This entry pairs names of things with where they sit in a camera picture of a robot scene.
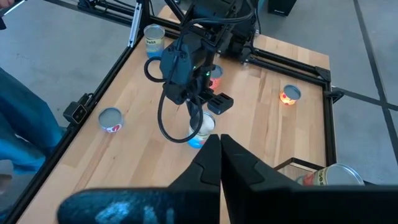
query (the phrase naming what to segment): tin can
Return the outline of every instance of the tin can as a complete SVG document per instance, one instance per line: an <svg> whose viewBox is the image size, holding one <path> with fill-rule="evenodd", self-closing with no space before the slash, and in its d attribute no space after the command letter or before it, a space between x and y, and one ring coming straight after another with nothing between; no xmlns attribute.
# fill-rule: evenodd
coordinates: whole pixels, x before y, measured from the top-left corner
<svg viewBox="0 0 398 224"><path fill-rule="evenodd" d="M200 149L209 138L211 132L216 127L216 121L214 117L209 112L203 112L203 122L199 130L199 133L188 141L188 144L195 148ZM190 126L188 130L188 136L194 132L194 129Z"/></svg>
<svg viewBox="0 0 398 224"><path fill-rule="evenodd" d="M98 116L98 122L101 128L107 133L115 133L123 127L123 115L115 107L103 109Z"/></svg>
<svg viewBox="0 0 398 224"><path fill-rule="evenodd" d="M215 88L220 85L221 76L223 76L223 68L218 65L215 65L214 70L211 71L210 81L213 83L211 84L210 88L214 90Z"/></svg>
<svg viewBox="0 0 398 224"><path fill-rule="evenodd" d="M333 164L314 173L303 175L296 182L303 186L364 185L361 176L344 164Z"/></svg>
<svg viewBox="0 0 398 224"><path fill-rule="evenodd" d="M164 34L165 29L157 24L151 24L145 27L145 45L147 56L161 57L164 50Z"/></svg>
<svg viewBox="0 0 398 224"><path fill-rule="evenodd" d="M301 91L295 85L286 85L279 94L279 98L285 105L293 105L301 98Z"/></svg>

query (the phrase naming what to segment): black box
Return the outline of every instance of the black box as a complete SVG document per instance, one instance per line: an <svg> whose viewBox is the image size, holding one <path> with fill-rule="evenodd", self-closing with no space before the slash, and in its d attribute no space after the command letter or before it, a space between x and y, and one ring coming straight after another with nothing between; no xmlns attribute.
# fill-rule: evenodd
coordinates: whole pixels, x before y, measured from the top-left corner
<svg viewBox="0 0 398 224"><path fill-rule="evenodd" d="M296 0L268 0L268 12L280 16L288 16Z"/></svg>

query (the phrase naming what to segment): can label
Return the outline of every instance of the can label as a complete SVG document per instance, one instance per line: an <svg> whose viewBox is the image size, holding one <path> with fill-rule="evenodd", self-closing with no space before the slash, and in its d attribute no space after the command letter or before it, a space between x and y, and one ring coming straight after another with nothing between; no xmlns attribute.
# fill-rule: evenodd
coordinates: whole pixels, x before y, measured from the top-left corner
<svg viewBox="0 0 398 224"><path fill-rule="evenodd" d="M290 99L285 92L282 90L281 93L279 94L279 98L281 102L283 102L285 105L293 105L296 101Z"/></svg>
<svg viewBox="0 0 398 224"><path fill-rule="evenodd" d="M211 84L211 86L210 86L210 88L211 88L212 90L214 90L215 88L218 87L218 85L220 84L220 79L221 79L221 78L210 78L210 81L213 82L213 84Z"/></svg>
<svg viewBox="0 0 398 224"><path fill-rule="evenodd" d="M164 38L148 39L145 38L147 52L159 52L164 50Z"/></svg>
<svg viewBox="0 0 398 224"><path fill-rule="evenodd" d="M106 131L107 133L115 133L116 131L119 131L122 128L122 124L117 124L113 127L110 128L104 128L104 131Z"/></svg>
<svg viewBox="0 0 398 224"><path fill-rule="evenodd" d="M189 129L188 136L193 133L192 129ZM188 144L191 147L194 147L196 149L200 149L205 143L206 140L209 138L210 134L197 134L195 137L193 137L191 140L188 141Z"/></svg>
<svg viewBox="0 0 398 224"><path fill-rule="evenodd" d="M297 179L297 182L303 186L323 186L327 185L328 182L326 181L326 173L328 171L328 167L318 170L314 173L307 174L301 176Z"/></svg>

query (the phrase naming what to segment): yellow can label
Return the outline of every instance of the yellow can label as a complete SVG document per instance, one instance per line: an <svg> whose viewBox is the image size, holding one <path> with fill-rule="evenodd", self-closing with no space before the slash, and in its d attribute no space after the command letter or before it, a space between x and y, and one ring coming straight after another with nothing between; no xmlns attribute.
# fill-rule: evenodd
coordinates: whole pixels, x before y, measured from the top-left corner
<svg viewBox="0 0 398 224"><path fill-rule="evenodd" d="M323 186L328 185L326 179L326 173L328 172L328 167L318 170L312 174L307 174L302 177L302 185L304 186Z"/></svg>
<svg viewBox="0 0 398 224"><path fill-rule="evenodd" d="M296 102L295 100L290 99L283 90L279 93L279 98L285 105L293 105Z"/></svg>
<svg viewBox="0 0 398 224"><path fill-rule="evenodd" d="M164 49L164 38L161 39L147 39L145 38L147 52L157 52Z"/></svg>

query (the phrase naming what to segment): blue jeans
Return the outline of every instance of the blue jeans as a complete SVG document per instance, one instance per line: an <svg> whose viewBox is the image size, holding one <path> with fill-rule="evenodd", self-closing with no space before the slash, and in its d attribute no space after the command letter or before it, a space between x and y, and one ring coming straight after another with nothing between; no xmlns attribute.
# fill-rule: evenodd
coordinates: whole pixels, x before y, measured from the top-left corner
<svg viewBox="0 0 398 224"><path fill-rule="evenodd" d="M0 68L0 160L17 174L37 172L62 135L46 102Z"/></svg>

